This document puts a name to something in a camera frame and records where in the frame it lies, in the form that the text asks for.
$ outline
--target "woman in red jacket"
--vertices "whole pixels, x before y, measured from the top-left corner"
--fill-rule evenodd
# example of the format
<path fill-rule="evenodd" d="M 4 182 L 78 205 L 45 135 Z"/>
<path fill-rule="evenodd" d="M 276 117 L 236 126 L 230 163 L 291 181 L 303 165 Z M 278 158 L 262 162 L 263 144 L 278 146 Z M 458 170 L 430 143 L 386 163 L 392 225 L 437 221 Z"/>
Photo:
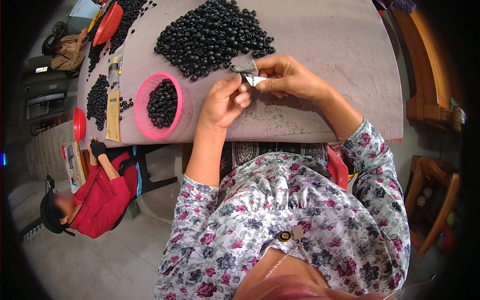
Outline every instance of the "woman in red jacket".
<path fill-rule="evenodd" d="M 49 192 L 42 199 L 40 216 L 45 227 L 54 233 L 76 229 L 93 239 L 112 229 L 131 199 L 136 195 L 137 170 L 128 167 L 123 176 L 119 165 L 130 156 L 124 152 L 111 162 L 104 143 L 92 140 L 90 176 L 72 196 Z"/>

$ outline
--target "small knife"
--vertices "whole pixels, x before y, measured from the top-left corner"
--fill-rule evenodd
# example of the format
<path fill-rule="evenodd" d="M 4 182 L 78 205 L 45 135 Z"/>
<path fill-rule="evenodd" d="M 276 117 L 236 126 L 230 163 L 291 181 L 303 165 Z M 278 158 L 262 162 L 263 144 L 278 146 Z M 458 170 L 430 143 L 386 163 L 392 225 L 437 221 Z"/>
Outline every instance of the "small knife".
<path fill-rule="evenodd" d="M 248 82 L 248 84 L 250 84 L 250 86 L 253 86 L 253 87 L 256 87 L 260 81 L 263 81 L 265 79 L 268 79 L 268 78 L 254 76 L 252 73 L 244 73 L 244 72 L 241 73 L 241 81 Z"/>

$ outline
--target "gray tablecloth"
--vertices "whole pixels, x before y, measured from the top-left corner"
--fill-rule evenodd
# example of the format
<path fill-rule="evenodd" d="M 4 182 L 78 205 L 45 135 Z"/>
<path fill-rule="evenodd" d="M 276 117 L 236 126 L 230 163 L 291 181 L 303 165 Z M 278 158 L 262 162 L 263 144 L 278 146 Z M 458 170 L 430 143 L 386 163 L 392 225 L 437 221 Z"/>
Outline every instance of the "gray tablecloth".
<path fill-rule="evenodd" d="M 142 135 L 135 122 L 134 109 L 122 113 L 121 143 L 105 139 L 95 119 L 88 121 L 80 148 L 86 149 L 89 136 L 96 136 L 108 147 L 126 144 L 192 142 L 202 104 L 212 84 L 229 70 L 210 72 L 192 83 L 183 78 L 161 55 L 154 53 L 156 39 L 165 26 L 201 5 L 202 0 L 156 0 L 139 17 L 121 48 L 111 56 L 100 56 L 88 82 L 88 58 L 83 63 L 78 90 L 78 106 L 86 112 L 86 95 L 99 74 L 108 73 L 109 57 L 123 53 L 121 96 L 135 99 L 143 81 L 153 73 L 168 72 L 179 81 L 186 97 L 185 113 L 177 128 L 163 140 Z M 290 54 L 313 73 L 331 84 L 361 114 L 370 120 L 384 139 L 403 135 L 403 102 L 395 55 L 382 19 L 371 0 L 239 0 L 240 9 L 257 11 L 260 26 L 273 36 L 276 55 Z M 252 59 L 239 54 L 232 62 Z M 254 91 L 252 104 L 229 127 L 228 140 L 263 140 L 297 143 L 333 142 L 335 135 L 309 101 L 288 97 L 276 99 Z"/>

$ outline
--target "black patterned skirt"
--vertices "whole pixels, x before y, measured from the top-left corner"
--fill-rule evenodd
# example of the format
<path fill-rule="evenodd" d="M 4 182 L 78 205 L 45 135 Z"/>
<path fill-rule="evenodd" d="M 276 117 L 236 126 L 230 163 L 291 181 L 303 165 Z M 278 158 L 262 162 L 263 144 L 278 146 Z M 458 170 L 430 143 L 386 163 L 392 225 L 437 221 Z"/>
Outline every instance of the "black patterned skirt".
<path fill-rule="evenodd" d="M 244 163 L 268 152 L 288 152 L 327 160 L 326 143 L 225 142 L 220 160 L 220 179 Z"/>

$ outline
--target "black hat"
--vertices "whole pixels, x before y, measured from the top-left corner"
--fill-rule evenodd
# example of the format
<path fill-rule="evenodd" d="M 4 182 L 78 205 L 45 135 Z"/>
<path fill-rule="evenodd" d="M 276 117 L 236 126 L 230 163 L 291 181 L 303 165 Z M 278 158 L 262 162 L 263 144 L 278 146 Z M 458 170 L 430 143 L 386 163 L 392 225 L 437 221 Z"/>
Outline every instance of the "black hat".
<path fill-rule="evenodd" d="M 66 228 L 60 224 L 60 221 L 55 217 L 53 214 L 53 191 L 52 189 L 48 189 L 48 192 L 42 199 L 40 203 L 40 218 L 42 219 L 43 225 L 53 233 L 62 233 L 66 232 L 71 236 L 75 236 L 74 233 L 66 230 Z"/>
<path fill-rule="evenodd" d="M 49 35 L 42 45 L 42 54 L 43 55 L 52 55 L 53 54 L 53 47 L 58 43 L 60 40 L 59 37 L 55 35 Z"/>

